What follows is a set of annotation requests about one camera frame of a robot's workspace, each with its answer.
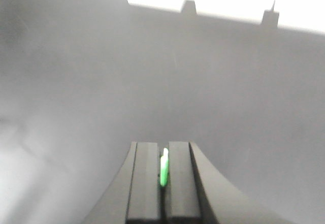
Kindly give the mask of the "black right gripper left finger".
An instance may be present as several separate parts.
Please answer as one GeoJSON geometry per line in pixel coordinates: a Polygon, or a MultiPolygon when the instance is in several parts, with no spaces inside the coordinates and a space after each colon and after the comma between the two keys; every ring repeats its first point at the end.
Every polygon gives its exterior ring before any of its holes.
{"type": "Polygon", "coordinates": [[[84,223],[159,223],[158,175],[157,143],[133,142],[118,173],[84,223]]]}

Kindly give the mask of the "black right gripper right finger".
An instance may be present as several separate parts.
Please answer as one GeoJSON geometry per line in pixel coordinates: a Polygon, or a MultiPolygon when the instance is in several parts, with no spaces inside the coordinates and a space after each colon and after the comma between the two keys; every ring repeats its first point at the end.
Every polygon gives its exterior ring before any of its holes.
{"type": "Polygon", "coordinates": [[[170,141],[165,223],[281,223],[282,218],[240,192],[195,143],[170,141]]]}

